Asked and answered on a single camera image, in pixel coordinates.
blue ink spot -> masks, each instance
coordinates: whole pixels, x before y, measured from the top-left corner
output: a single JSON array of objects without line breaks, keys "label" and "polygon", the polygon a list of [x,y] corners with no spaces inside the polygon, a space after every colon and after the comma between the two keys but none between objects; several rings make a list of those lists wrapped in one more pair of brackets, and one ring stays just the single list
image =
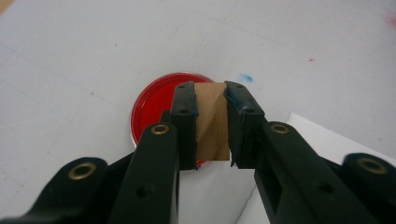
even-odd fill
[{"label": "blue ink spot", "polygon": [[245,81],[245,82],[253,82],[253,77],[251,77],[248,74],[239,74],[239,80]]}]

white surface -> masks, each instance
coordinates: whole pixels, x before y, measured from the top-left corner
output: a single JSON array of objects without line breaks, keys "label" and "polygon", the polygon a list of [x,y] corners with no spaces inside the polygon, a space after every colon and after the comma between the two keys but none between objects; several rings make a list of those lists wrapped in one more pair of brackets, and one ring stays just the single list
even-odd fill
[{"label": "white surface", "polygon": [[236,223],[256,184],[254,170],[230,164],[212,161],[197,172],[181,172],[179,223]]},{"label": "white surface", "polygon": [[135,98],[177,71],[242,82],[269,120],[294,111],[396,158],[394,18],[393,0],[14,2],[0,15],[0,217],[73,159],[133,151]]},{"label": "white surface", "polygon": [[[396,166],[395,159],[347,139],[338,133],[327,130],[296,114],[291,114],[287,123],[300,133],[319,156],[330,161],[341,164],[345,155],[362,152],[377,156]],[[238,224],[249,223],[270,223],[257,188],[253,190],[251,197],[247,201],[246,208],[238,220]]]}]

cardboard piece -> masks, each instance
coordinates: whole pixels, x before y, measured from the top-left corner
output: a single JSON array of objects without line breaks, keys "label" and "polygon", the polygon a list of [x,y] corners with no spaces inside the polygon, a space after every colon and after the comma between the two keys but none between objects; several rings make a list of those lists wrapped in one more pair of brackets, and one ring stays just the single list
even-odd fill
[{"label": "cardboard piece", "polygon": [[195,83],[199,116],[196,120],[197,160],[228,161],[227,100],[225,83]]},{"label": "cardboard piece", "polygon": [[1,0],[0,1],[0,15],[13,3],[14,0]]}]

black plastic part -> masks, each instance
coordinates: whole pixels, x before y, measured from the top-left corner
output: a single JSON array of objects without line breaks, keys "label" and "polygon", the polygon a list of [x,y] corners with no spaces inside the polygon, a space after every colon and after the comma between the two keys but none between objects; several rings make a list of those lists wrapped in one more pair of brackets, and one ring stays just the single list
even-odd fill
[{"label": "black plastic part", "polygon": [[109,181],[114,187],[120,187],[133,155],[134,153],[132,152],[131,154],[109,165],[106,174],[106,181]]},{"label": "black plastic part", "polygon": [[197,169],[195,121],[198,108],[194,91],[194,82],[185,82],[175,88],[170,112],[171,123],[177,127],[180,170]]},{"label": "black plastic part", "polygon": [[163,113],[161,114],[161,122],[171,122],[171,111],[170,110],[164,110]]},{"label": "black plastic part", "polygon": [[271,223],[378,223],[288,124],[268,122],[256,183]]},{"label": "black plastic part", "polygon": [[345,181],[382,223],[396,222],[396,169],[378,157],[355,153],[345,157]]},{"label": "black plastic part", "polygon": [[256,100],[239,83],[226,81],[224,96],[227,99],[229,146],[232,165],[239,169],[256,168],[258,158],[257,139],[265,114]]},{"label": "black plastic part", "polygon": [[86,215],[101,187],[107,164],[97,158],[69,162],[51,179],[32,209],[23,217],[6,218],[0,223],[85,223]]},{"label": "black plastic part", "polygon": [[170,123],[150,125],[143,131],[108,223],[177,223],[177,185],[177,129]]}]

white table surface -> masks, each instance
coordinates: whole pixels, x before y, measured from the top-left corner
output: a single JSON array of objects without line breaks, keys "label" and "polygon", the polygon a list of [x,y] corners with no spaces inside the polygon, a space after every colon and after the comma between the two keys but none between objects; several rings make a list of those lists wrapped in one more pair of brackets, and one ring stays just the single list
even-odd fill
[{"label": "white table surface", "polygon": [[0,15],[0,218],[71,160],[133,151],[134,100],[178,71],[396,158],[394,0],[17,0]]}]

